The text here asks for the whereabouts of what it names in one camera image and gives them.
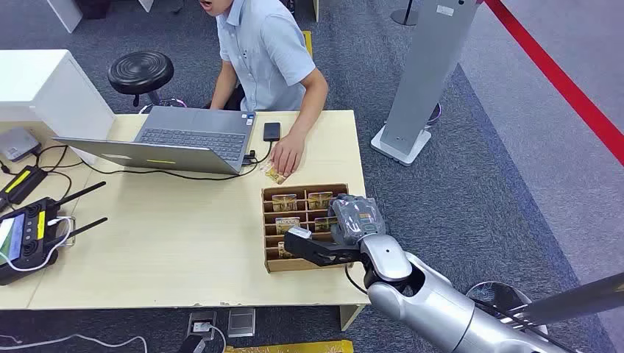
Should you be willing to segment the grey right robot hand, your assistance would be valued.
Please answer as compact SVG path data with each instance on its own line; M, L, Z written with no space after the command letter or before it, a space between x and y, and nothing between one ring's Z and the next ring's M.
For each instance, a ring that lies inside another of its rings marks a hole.
M327 215L336 219L330 232L341 245L356 245L367 235L387 233L386 222L373 198L341 193L330 202Z

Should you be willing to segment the person's left hand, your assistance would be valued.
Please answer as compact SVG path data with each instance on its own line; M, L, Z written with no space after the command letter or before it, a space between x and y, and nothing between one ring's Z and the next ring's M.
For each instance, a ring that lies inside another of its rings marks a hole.
M305 139L305 133L289 132L277 142L270 161L279 175L289 177L296 171L305 150Z

